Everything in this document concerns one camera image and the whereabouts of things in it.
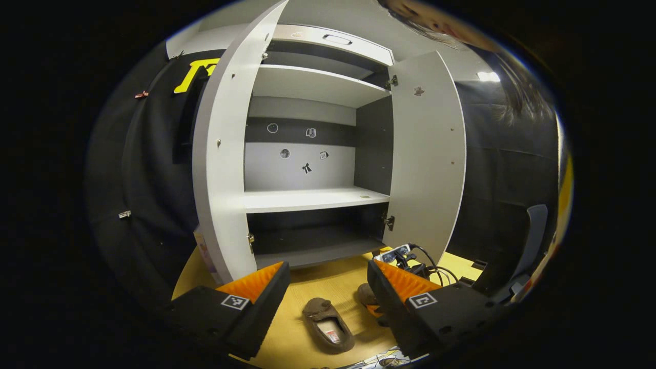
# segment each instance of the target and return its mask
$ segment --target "ceiling light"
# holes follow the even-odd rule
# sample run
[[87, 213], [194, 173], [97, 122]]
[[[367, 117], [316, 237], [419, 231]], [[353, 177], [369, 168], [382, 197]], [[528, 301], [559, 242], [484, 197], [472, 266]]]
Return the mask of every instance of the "ceiling light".
[[486, 82], [499, 82], [499, 76], [495, 72], [478, 72], [476, 74], [478, 76], [478, 79], [481, 81], [486, 81]]

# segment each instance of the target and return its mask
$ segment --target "yellow floor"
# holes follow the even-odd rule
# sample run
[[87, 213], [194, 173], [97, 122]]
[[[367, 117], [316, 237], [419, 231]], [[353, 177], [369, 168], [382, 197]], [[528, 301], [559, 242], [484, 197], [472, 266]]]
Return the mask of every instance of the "yellow floor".
[[[352, 257], [291, 272], [291, 283], [280, 303], [257, 357], [248, 363], [264, 369], [309, 369], [328, 366], [338, 368], [365, 360], [396, 345], [389, 328], [378, 326], [376, 320], [356, 301], [356, 290], [367, 282], [367, 262], [371, 254]], [[472, 262], [444, 253], [439, 265], [453, 271], [459, 278], [476, 280], [481, 271]], [[433, 282], [439, 280], [433, 274]], [[198, 248], [184, 267], [173, 299], [196, 286], [218, 287], [205, 268]], [[332, 301], [344, 322], [355, 336], [353, 349], [341, 354], [320, 351], [312, 341], [301, 310], [313, 297]]]

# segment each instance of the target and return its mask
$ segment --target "yellow sign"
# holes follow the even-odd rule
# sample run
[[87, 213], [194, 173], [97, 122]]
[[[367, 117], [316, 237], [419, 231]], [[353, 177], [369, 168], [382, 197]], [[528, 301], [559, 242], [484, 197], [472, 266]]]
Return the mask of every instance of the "yellow sign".
[[192, 79], [194, 78], [196, 72], [198, 72], [198, 68], [200, 67], [204, 67], [205, 69], [207, 69], [207, 75], [211, 76], [219, 60], [220, 58], [215, 58], [215, 59], [196, 60], [195, 62], [191, 62], [189, 64], [190, 66], [189, 72], [187, 72], [187, 75], [184, 76], [182, 83], [178, 87], [176, 87], [175, 90], [173, 90], [173, 93], [187, 92], [189, 85], [192, 83]]

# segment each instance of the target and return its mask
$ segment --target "slipper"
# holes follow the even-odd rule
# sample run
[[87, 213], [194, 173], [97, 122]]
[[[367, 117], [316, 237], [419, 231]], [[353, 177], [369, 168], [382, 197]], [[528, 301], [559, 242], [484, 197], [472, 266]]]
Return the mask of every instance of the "slipper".
[[358, 300], [376, 318], [379, 326], [386, 328], [390, 326], [387, 323], [383, 308], [378, 303], [376, 295], [373, 294], [373, 290], [368, 283], [363, 283], [358, 287]]
[[315, 297], [303, 308], [303, 317], [310, 326], [315, 339], [327, 349], [345, 353], [356, 344], [348, 329], [330, 300]]

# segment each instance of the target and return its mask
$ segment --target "open cabinet door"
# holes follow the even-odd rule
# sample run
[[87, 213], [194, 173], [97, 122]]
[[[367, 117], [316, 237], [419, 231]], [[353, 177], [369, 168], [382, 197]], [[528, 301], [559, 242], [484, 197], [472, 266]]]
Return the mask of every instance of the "open cabinet door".
[[[458, 92], [436, 51], [389, 67], [394, 109], [392, 187], [383, 242], [398, 247], [412, 242], [436, 262], [458, 217], [466, 141]], [[429, 263], [418, 253], [417, 257]]]
[[192, 173], [200, 231], [223, 283], [256, 271], [244, 208], [244, 134], [262, 54], [287, 0], [269, 8], [230, 44], [201, 98]]

